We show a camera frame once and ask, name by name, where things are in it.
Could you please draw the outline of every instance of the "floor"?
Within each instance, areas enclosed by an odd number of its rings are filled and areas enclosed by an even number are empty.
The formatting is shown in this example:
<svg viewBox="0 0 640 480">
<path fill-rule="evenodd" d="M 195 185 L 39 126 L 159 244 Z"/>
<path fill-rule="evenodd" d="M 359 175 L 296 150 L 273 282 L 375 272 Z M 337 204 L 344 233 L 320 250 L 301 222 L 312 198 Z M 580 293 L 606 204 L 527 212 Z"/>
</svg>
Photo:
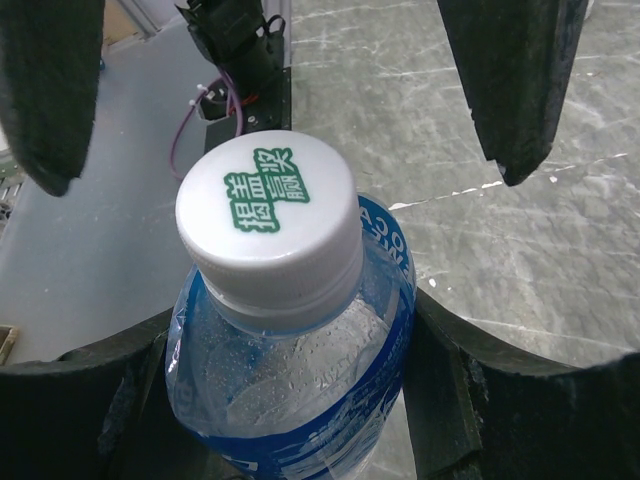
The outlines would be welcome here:
<svg viewBox="0 0 640 480">
<path fill-rule="evenodd" d="M 484 161 L 435 0 L 301 0 L 292 27 L 294 128 L 390 206 L 420 287 L 569 364 L 640 348 L 637 1 L 596 2 L 553 152 L 516 188 Z"/>
</svg>

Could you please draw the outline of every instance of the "plastic bottle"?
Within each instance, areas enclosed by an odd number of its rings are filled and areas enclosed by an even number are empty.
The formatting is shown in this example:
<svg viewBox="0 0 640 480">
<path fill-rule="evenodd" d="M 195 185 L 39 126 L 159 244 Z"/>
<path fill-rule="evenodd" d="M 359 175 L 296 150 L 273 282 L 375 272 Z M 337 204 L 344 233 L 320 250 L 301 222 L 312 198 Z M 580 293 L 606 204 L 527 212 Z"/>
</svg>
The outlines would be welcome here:
<svg viewBox="0 0 640 480">
<path fill-rule="evenodd" d="M 185 178 L 196 266 L 166 358 L 178 420 L 256 479 L 345 478 L 399 393 L 415 272 L 398 224 L 345 160 L 289 131 L 245 135 Z"/>
</svg>

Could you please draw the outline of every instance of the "table surface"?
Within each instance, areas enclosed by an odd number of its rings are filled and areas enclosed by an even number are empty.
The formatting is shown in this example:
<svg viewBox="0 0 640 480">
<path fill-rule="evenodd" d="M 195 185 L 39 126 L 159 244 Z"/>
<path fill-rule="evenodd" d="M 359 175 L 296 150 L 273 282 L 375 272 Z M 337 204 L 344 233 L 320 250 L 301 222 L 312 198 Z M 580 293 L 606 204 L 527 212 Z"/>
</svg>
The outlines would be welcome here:
<svg viewBox="0 0 640 480">
<path fill-rule="evenodd" d="M 420 287 L 445 307 L 546 357 L 602 362 L 640 348 L 639 40 L 637 2 L 596 3 L 553 152 L 507 188 L 482 156 L 434 0 L 300 0 L 294 129 L 337 148 L 392 208 Z M 22 330 L 13 362 L 174 303 L 191 262 L 167 157 L 196 85 L 215 76 L 181 23 L 108 56 L 83 178 L 62 199 L 27 182 L 2 237 L 0 323 Z M 186 128 L 182 171 L 204 132 Z M 382 442 L 398 448 L 367 478 L 415 475 L 399 406 Z"/>
</svg>

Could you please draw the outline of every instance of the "bottle cap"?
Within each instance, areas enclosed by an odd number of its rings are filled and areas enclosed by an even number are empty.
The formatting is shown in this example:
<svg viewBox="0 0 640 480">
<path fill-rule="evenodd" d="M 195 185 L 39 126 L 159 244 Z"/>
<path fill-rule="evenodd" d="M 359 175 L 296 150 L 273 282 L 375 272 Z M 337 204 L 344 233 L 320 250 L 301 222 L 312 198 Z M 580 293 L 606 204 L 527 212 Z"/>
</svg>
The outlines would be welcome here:
<svg viewBox="0 0 640 480">
<path fill-rule="evenodd" d="M 217 307 L 245 331 L 315 328 L 359 286 L 353 174 L 308 135 L 264 131 L 211 150 L 182 182 L 176 220 Z"/>
</svg>

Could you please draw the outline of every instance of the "purple cable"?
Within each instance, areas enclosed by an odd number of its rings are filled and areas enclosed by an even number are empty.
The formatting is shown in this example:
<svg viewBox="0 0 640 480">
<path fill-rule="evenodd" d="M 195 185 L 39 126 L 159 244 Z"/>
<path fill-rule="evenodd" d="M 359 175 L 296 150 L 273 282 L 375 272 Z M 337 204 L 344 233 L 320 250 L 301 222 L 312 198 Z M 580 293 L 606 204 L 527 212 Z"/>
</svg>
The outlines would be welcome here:
<svg viewBox="0 0 640 480">
<path fill-rule="evenodd" d="M 220 78 L 222 78 L 222 81 L 227 87 L 227 111 L 226 111 L 227 116 L 229 115 L 231 106 L 233 105 L 236 107 L 236 137 L 239 137 L 240 135 L 242 135 L 242 128 L 244 124 L 244 116 L 242 113 L 242 102 L 240 101 L 238 92 L 236 92 L 236 89 L 233 86 L 233 81 L 224 70 L 220 70 Z M 176 132 L 176 135 L 173 138 L 173 142 L 171 143 L 171 152 L 169 153 L 169 170 L 171 171 L 171 175 L 173 176 L 173 178 L 175 178 L 176 180 L 179 180 L 179 181 L 184 180 L 184 177 L 178 173 L 178 170 L 176 170 L 175 156 L 176 156 L 176 147 L 178 146 L 178 140 L 182 135 L 182 131 L 184 130 L 184 127 L 187 126 L 187 122 L 189 122 L 189 119 L 193 115 L 193 112 L 195 112 L 196 107 L 198 106 L 198 103 L 200 103 L 200 100 L 202 100 L 207 93 L 208 93 L 208 90 L 203 90 L 202 92 L 200 92 L 200 95 L 198 95 L 198 97 L 195 100 L 195 104 L 189 108 L 189 111 L 187 112 L 185 117 L 182 119 L 182 123 L 178 127 L 178 131 Z"/>
</svg>

